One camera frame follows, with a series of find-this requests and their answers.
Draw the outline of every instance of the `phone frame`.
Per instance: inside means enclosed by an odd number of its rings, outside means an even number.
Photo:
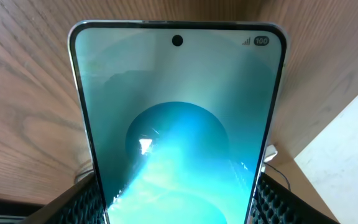
[[[267,31],[275,34],[281,43],[282,52],[280,56],[280,63],[278,65],[276,81],[274,84],[272,101],[270,103],[270,108],[268,111],[268,118],[265,126],[265,132],[261,144],[261,149],[259,152],[259,158],[257,163],[257,170],[254,175],[254,180],[252,183],[251,194],[249,198],[249,203],[247,206],[246,217],[244,217],[244,223],[248,222],[250,216],[250,208],[254,200],[253,195],[255,194],[256,184],[259,179],[259,174],[262,168],[262,161],[264,158],[265,150],[267,147],[267,139],[270,136],[270,130],[273,120],[273,112],[275,111],[276,101],[281,92],[281,82],[283,80],[284,68],[287,63],[288,57],[288,45],[287,45],[287,33],[281,29],[279,26],[271,23],[261,23],[261,22],[182,22],[182,21],[114,21],[114,20],[88,20],[81,21],[75,24],[68,35],[68,53],[70,55],[71,67],[73,70],[74,82],[77,89],[78,99],[81,105],[81,114],[83,117],[84,127],[86,138],[88,142],[88,148],[91,153],[91,159],[93,162],[93,169],[96,173],[96,180],[100,188],[101,198],[103,202],[103,207],[107,213],[106,200],[104,198],[103,185],[101,183],[101,177],[99,173],[98,160],[96,158],[96,152],[93,145],[93,138],[91,133],[90,122],[88,118],[88,112],[86,110],[85,96],[83,92],[81,75],[78,69],[78,61],[75,51],[75,40],[77,35],[87,29],[87,28],[136,28],[136,29],[207,29],[207,30],[260,30]]]

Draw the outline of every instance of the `cable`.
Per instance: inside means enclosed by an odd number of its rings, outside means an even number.
[[[78,181],[80,181],[80,179],[81,179],[84,175],[90,174],[90,173],[92,173],[92,172],[93,172],[93,169],[90,169],[90,170],[86,170],[86,171],[84,171],[84,172],[82,172],[82,173],[77,174],[77,175],[75,176],[75,178],[74,178],[74,184],[78,183]]]
[[[268,163],[266,163],[266,162],[264,162],[264,164],[265,164],[266,166],[269,166],[270,168],[272,168],[273,170],[275,170],[275,171],[278,172],[279,174],[281,174],[281,175],[284,177],[285,181],[287,182],[288,190],[291,191],[291,185],[290,185],[290,182],[288,181],[287,177],[285,177],[285,175],[284,175],[282,172],[278,171],[278,169],[274,168],[274,166],[272,166],[272,165],[270,165],[270,164],[268,164]]]

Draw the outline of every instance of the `smartphone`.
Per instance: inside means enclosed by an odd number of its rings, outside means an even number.
[[[83,21],[68,47],[110,223],[244,223],[287,40],[271,24]]]

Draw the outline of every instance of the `white marble surface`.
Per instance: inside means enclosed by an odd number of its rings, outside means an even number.
[[[340,223],[358,223],[358,96],[295,161]]]

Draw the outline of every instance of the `wooden table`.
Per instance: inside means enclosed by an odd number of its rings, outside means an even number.
[[[67,52],[83,19],[270,21],[291,57],[270,142],[296,156],[358,94],[356,0],[0,1],[0,198],[48,203],[90,164]]]

